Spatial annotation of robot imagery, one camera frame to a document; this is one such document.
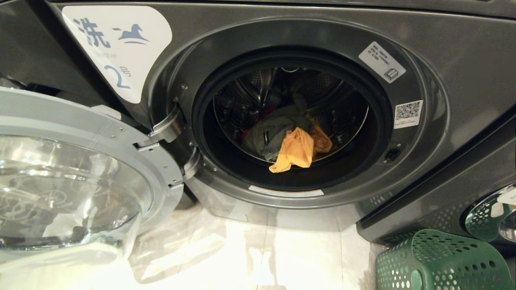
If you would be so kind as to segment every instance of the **front-loading washing machine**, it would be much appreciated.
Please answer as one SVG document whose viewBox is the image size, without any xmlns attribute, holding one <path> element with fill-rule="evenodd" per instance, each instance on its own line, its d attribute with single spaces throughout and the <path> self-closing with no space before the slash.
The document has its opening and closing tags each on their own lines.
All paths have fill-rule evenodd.
<svg viewBox="0 0 516 290">
<path fill-rule="evenodd" d="M 133 153 L 163 149 L 182 175 L 163 173 L 161 193 L 184 182 L 217 216 L 340 231 L 494 122 L 516 90 L 514 4 L 365 2 L 15 0 L 0 4 L 0 72 L 142 132 Z M 244 139 L 294 93 L 332 148 L 271 173 Z"/>
</svg>

